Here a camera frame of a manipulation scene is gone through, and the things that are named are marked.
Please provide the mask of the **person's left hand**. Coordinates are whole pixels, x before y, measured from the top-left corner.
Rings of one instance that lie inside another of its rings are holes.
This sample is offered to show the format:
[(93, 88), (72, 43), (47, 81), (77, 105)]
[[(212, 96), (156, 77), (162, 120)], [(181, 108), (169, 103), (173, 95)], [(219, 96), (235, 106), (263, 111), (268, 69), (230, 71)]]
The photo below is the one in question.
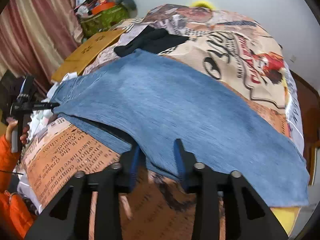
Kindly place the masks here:
[[(14, 130), (14, 128), (18, 125), (18, 121), (15, 120), (15, 119), (12, 119), (8, 126), (7, 126), (7, 129), (6, 129), (6, 132), (5, 132), (5, 139), (7, 142), (11, 142), (11, 135), (12, 135), (12, 132)], [(22, 132), (22, 135), (20, 136), (20, 140), (22, 142), (23, 145), (25, 145), (28, 141), (28, 132), (29, 132), (29, 125), (25, 126), (24, 129), (23, 129), (23, 132)]]

